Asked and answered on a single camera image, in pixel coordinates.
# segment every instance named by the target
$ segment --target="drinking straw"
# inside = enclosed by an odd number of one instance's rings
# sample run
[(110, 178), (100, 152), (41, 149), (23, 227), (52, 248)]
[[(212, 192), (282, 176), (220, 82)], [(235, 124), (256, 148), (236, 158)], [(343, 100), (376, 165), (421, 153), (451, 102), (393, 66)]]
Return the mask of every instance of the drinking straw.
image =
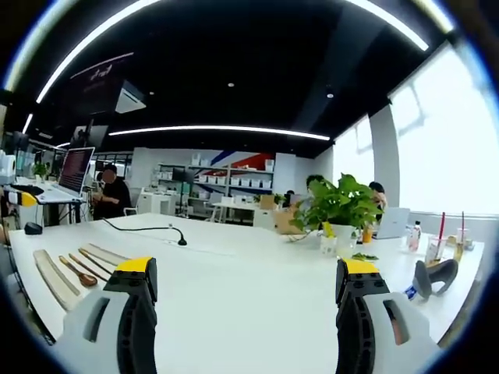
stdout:
[(442, 241), (442, 236), (444, 235), (444, 225), (445, 225), (445, 212), (442, 212), (442, 219), (440, 222), (440, 234), (438, 234), (438, 247), (440, 248), (440, 243)]

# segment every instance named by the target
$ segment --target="laptop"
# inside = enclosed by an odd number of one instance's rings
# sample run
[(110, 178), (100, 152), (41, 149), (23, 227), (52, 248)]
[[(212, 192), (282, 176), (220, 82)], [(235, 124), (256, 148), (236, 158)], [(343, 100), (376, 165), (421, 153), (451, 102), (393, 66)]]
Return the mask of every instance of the laptop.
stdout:
[(81, 192), (94, 151), (95, 147), (68, 150), (59, 182), (53, 185), (38, 185), (44, 190), (40, 195), (35, 196), (38, 203), (63, 204), (83, 201)]
[(375, 239), (401, 238), (405, 235), (405, 226), (409, 219), (410, 210), (407, 208), (386, 208), (381, 218)]

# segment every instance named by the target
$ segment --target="led light strip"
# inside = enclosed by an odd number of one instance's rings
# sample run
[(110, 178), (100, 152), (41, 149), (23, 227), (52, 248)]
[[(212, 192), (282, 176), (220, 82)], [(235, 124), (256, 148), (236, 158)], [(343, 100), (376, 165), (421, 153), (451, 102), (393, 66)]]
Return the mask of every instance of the led light strip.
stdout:
[[(90, 34), (88, 34), (84, 39), (82, 39), (81, 42), (79, 42), (76, 47), (74, 47), (74, 49), (64, 58), (64, 60), (62, 60), (62, 62), (59, 64), (57, 69), (52, 73), (51, 77), (48, 79), (44, 88), (41, 90), (40, 94), (38, 95), (37, 103), (39, 104), (44, 99), (47, 92), (51, 89), (55, 81), (60, 77), (60, 75), (64, 72), (64, 70), (76, 58), (76, 56), (78, 56), (81, 53), (81, 51), (85, 49), (90, 43), (92, 43), (105, 31), (107, 31), (108, 29), (110, 29), (111, 27), (113, 27), (115, 24), (119, 23), (126, 17), (131, 16), (133, 13), (138, 12), (139, 10), (149, 5), (153, 5), (154, 3), (159, 1), (162, 0), (139, 0), (137, 2), (134, 2), (132, 5), (129, 5), (123, 10), (117, 12), (115, 15), (111, 16), (101, 25), (95, 28)], [(392, 14), (386, 12), (379, 6), (374, 5), (371, 2), (368, 2), (367, 0), (345, 0), (345, 1), (350, 2), (353, 5), (357, 5), (360, 8), (365, 9), (366, 11), (371, 12), (375, 16), (383, 19), (384, 21), (392, 25), (395, 29), (399, 30), (401, 33), (407, 36), (408, 39), (414, 42), (423, 51), (425, 51), (428, 48), (428, 44), (426, 44), (423, 41), (423, 39), (421, 39), (414, 31), (409, 29), (404, 23), (393, 17)], [(26, 131), (28, 130), (32, 117), (33, 115), (28, 116), (26, 124), (24, 125), (23, 128), (23, 133), (26, 133)]]
[(444, 31), (450, 33), (455, 28), (454, 23), (448, 17), (446, 12), (441, 9), (433, 0), (412, 0), (422, 10), (428, 13), (428, 16), (434, 19), (435, 23)]
[(380, 8), (377, 5), (374, 5), (372, 2), (368, 2), (367, 0), (345, 0), (353, 5), (357, 5), (358, 7), (366, 10), (374, 14), (375, 16), (381, 18), (383, 21), (387, 22), (395, 29), (403, 33), (410, 41), (412, 41), (415, 45), (421, 48), (423, 51), (428, 49), (428, 44), (419, 37), (414, 31), (409, 29), (404, 23), (402, 23), (397, 18), (393, 17), (392, 14), (387, 12), (386, 10)]
[(186, 125), (186, 126), (169, 126), (169, 127), (151, 127), (149, 129), (135, 129), (110, 132), (109, 136), (137, 134), (139, 132), (155, 132), (155, 131), (174, 131), (174, 130), (228, 130), (228, 131), (251, 131), (251, 132), (266, 132), (270, 134), (280, 134), (289, 136), (300, 136), (302, 138), (311, 138), (318, 140), (329, 140), (329, 136), (314, 135), (306, 132), (266, 129), (264, 127), (248, 127), (248, 126), (225, 126), (225, 125)]

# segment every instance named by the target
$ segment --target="black ceiling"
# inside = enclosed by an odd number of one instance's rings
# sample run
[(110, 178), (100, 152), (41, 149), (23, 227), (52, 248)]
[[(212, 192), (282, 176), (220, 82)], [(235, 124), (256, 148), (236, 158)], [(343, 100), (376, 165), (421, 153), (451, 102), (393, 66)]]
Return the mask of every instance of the black ceiling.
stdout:
[[(71, 48), (131, 2), (80, 1), (50, 32), (17, 92), (36, 98)], [(125, 76), (147, 94), (147, 107), (101, 116), (98, 121), (111, 125), (112, 131), (226, 124), (334, 138), (362, 115), (380, 109), (388, 92), (444, 41), (412, 2), (373, 2), (405, 22), (430, 48), (421, 51), (384, 21), (343, 0), (176, 0), (151, 5), (108, 30), (76, 58), (44, 99), (44, 114), (35, 114), (30, 135), (36, 138), (35, 129), (60, 124), (56, 117), (70, 76), (133, 52)], [(330, 91), (334, 98), (327, 99)], [(23, 116), (11, 115), (7, 125), (21, 129)], [(74, 124), (65, 123), (54, 131), (52, 142), (68, 141), (73, 129)], [(188, 131), (108, 137), (103, 150), (149, 146), (314, 157), (330, 144), (247, 132)]]

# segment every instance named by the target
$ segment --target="computer mouse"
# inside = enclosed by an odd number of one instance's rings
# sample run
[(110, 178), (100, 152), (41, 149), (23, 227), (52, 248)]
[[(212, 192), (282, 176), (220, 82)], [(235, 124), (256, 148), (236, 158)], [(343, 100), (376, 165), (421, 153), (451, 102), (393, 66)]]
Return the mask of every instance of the computer mouse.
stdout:
[(44, 228), (34, 222), (28, 222), (24, 225), (24, 234), (26, 235), (41, 235), (43, 231)]

